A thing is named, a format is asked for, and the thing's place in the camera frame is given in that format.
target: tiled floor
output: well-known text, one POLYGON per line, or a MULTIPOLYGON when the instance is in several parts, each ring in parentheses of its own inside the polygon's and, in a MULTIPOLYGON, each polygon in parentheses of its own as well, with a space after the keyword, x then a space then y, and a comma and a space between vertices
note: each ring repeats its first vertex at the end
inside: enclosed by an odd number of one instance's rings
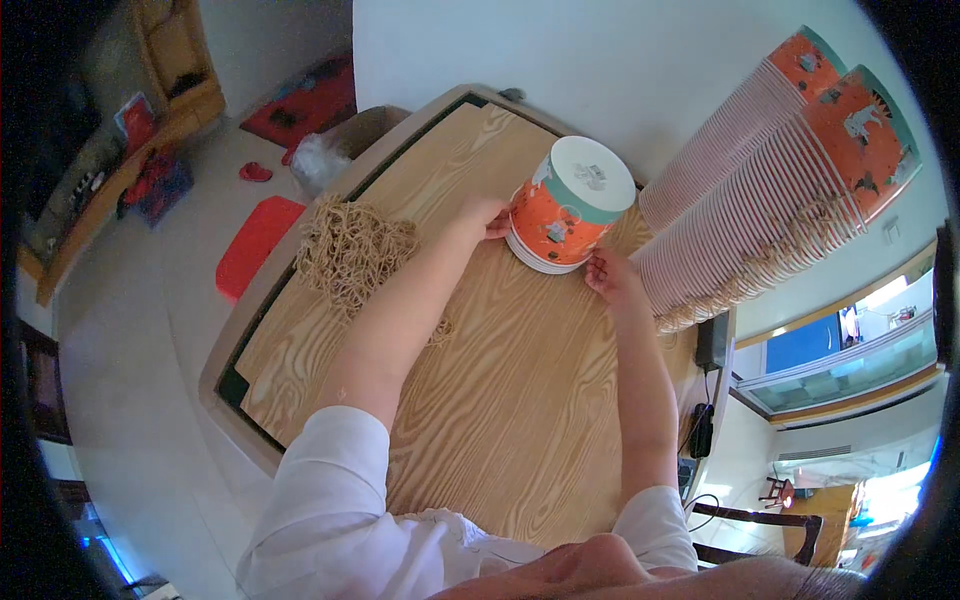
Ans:
MULTIPOLYGON (((769 455, 775 433, 773 425, 729 397, 717 447, 708 459, 707 476, 696 493, 713 493, 722 506, 763 511, 767 502, 757 498, 770 491, 766 477, 770 474, 769 455)), ((709 497, 699 501, 713 504, 709 497)), ((694 515, 689 525, 695 527, 707 518, 694 515)), ((773 525, 716 518, 692 535, 694 541, 736 552, 783 553, 782 528, 773 525)))
POLYGON ((111 222, 58 297, 67 417, 84 479, 134 577, 184 597, 244 598, 234 570, 270 479, 198 405, 198 380, 230 311, 217 261, 259 201, 294 198, 283 150, 222 127, 188 152, 196 184, 156 230, 111 222), (275 170, 240 181, 247 160, 275 170))

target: cardboard box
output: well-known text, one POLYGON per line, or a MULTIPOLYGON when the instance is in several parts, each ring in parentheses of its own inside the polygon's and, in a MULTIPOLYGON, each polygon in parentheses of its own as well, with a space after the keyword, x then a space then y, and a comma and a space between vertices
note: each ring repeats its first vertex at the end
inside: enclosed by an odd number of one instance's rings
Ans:
MULTIPOLYGON (((340 156, 355 160, 362 155, 376 140, 383 137, 389 130, 396 127, 400 121, 410 115, 409 110, 398 107, 373 107, 354 114, 340 125, 320 134, 321 139, 340 156)), ((303 175, 290 164, 297 187, 295 200, 302 204, 313 202, 313 195, 306 190, 309 185, 303 175)))

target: wooden shelf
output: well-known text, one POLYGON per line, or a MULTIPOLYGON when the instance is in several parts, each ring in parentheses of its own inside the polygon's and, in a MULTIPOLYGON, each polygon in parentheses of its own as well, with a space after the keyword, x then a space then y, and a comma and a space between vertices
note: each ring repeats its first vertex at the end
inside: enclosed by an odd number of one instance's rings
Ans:
MULTIPOLYGON (((194 98, 193 102, 171 110, 160 120, 156 135, 143 145, 132 156, 124 160, 113 175, 90 199, 90 203, 77 223, 70 229, 66 238, 60 244, 50 266, 43 270, 40 265, 41 276, 37 280, 36 303, 47 306, 50 298, 57 290, 60 280, 67 274, 80 253, 93 240, 101 225, 114 212, 120 193, 136 181, 143 165, 144 158, 153 148, 159 148, 173 142, 178 142, 193 132, 198 131, 223 112, 226 103, 219 87, 213 87, 206 94, 194 98)), ((36 272, 36 265, 28 268, 21 253, 21 265, 36 272)))
POLYGON ((116 209, 120 194, 136 181, 147 154, 153 148, 178 142, 199 131, 227 105, 206 49, 196 0, 176 3, 133 0, 132 7, 140 59, 159 99, 159 106, 154 107, 159 128, 153 139, 124 160, 104 181, 46 268, 29 249, 20 249, 17 262, 36 278, 36 303, 41 306, 50 303, 60 281, 116 209), (177 77, 187 73, 199 74, 204 79, 172 97, 170 92, 177 77))

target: light switch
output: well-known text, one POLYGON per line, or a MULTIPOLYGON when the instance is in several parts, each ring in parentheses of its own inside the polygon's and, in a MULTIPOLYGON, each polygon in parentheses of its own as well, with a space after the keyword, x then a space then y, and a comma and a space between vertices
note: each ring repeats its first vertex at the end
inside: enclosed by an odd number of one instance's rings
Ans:
POLYGON ((883 239, 887 246, 893 246, 900 240, 900 226, 897 219, 892 219, 883 226, 883 239))

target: stack of paper bowls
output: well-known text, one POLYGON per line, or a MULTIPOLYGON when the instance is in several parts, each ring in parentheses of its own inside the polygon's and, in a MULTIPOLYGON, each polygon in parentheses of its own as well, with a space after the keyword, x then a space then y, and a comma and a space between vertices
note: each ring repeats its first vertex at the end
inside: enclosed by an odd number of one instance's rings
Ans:
POLYGON ((694 133, 637 205, 653 231, 662 231, 729 176, 769 135, 846 71, 808 27, 770 53, 694 133))
POLYGON ((857 66, 631 257, 661 333, 711 319, 866 231, 920 170, 890 94, 857 66))
POLYGON ((635 197, 634 179, 613 152, 592 139, 562 137, 515 192, 507 245, 531 269, 569 273, 635 197))

